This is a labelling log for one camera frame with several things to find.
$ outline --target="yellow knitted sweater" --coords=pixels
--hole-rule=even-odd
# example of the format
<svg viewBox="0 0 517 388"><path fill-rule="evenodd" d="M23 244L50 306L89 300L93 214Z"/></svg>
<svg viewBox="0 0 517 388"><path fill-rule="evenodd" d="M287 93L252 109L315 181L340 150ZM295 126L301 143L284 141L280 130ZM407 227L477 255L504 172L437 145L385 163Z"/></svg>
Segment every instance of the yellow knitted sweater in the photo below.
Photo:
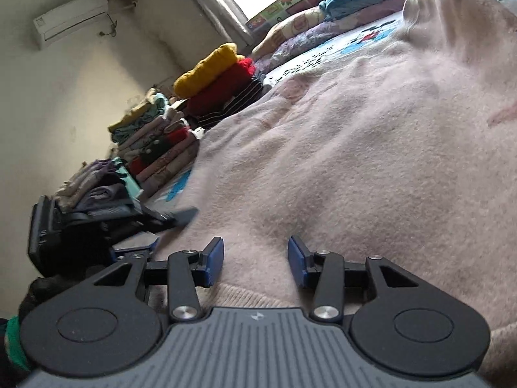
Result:
<svg viewBox="0 0 517 388"><path fill-rule="evenodd" d="M242 58L233 42L221 45L174 82L174 93L180 99L192 98Z"/></svg>

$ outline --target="metal screw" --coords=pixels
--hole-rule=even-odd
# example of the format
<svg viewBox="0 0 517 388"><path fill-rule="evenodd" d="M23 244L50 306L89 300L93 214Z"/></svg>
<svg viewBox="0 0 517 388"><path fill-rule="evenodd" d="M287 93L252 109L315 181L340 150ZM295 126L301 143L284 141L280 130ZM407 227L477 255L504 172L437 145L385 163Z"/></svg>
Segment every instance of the metal screw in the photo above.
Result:
<svg viewBox="0 0 517 388"><path fill-rule="evenodd" d="M177 308L174 308L172 315L174 315L177 319L186 321L194 318L197 315L197 309L192 306L181 305Z"/></svg>
<svg viewBox="0 0 517 388"><path fill-rule="evenodd" d="M319 306L312 311L320 319L332 319L339 315L337 308L329 305Z"/></svg>

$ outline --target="folded clothes stack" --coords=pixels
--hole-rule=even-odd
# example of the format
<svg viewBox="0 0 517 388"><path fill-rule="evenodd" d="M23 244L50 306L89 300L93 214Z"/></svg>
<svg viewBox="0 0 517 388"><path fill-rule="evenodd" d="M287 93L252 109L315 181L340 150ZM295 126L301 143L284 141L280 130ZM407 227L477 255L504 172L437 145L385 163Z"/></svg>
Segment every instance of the folded clothes stack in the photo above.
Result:
<svg viewBox="0 0 517 388"><path fill-rule="evenodd" d="M155 100L162 98L155 94ZM191 130L176 104L165 110L118 145L117 155L143 189L143 197L151 197L173 179L197 155L198 140L203 130Z"/></svg>
<svg viewBox="0 0 517 388"><path fill-rule="evenodd" d="M126 113L120 121L108 127L111 140L119 146L128 140L134 141L135 134L163 115L168 105L169 100L162 93L154 88L149 89L142 102Z"/></svg>
<svg viewBox="0 0 517 388"><path fill-rule="evenodd" d="M188 99L185 115L207 130L258 100L263 81L253 61L238 55L234 43L227 43L179 77L174 92Z"/></svg>
<svg viewBox="0 0 517 388"><path fill-rule="evenodd" d="M55 198L63 211L99 208L129 198L118 166L112 159L95 160L83 166L59 187Z"/></svg>

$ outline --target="purple folded cloth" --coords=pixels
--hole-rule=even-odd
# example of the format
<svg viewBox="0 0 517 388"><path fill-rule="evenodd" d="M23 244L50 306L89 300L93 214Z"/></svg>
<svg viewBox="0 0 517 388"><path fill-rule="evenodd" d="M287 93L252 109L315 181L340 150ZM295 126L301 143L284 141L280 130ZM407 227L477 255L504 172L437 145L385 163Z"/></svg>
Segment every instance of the purple folded cloth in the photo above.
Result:
<svg viewBox="0 0 517 388"><path fill-rule="evenodd" d="M129 198L126 186L118 182L117 184L106 185L91 189L81 199L81 201L78 202L76 209L84 210L86 208L91 207L100 207L103 204L115 201L117 199L126 198Z"/></svg>
<svg viewBox="0 0 517 388"><path fill-rule="evenodd" d="M89 190L99 185L103 176L114 173L117 170L117 166L111 159L97 160L93 162L92 165L93 166L86 172L86 176L72 195L69 197L64 195L56 196L56 199L63 211L73 210Z"/></svg>

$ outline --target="air conditioner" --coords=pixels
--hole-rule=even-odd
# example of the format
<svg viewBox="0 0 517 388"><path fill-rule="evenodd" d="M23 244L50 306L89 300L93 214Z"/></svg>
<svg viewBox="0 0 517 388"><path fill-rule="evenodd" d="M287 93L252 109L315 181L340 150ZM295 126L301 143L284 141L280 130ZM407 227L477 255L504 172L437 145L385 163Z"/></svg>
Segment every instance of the air conditioner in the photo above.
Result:
<svg viewBox="0 0 517 388"><path fill-rule="evenodd" d="M107 0L73 0L33 20L41 48L100 20L108 13Z"/></svg>

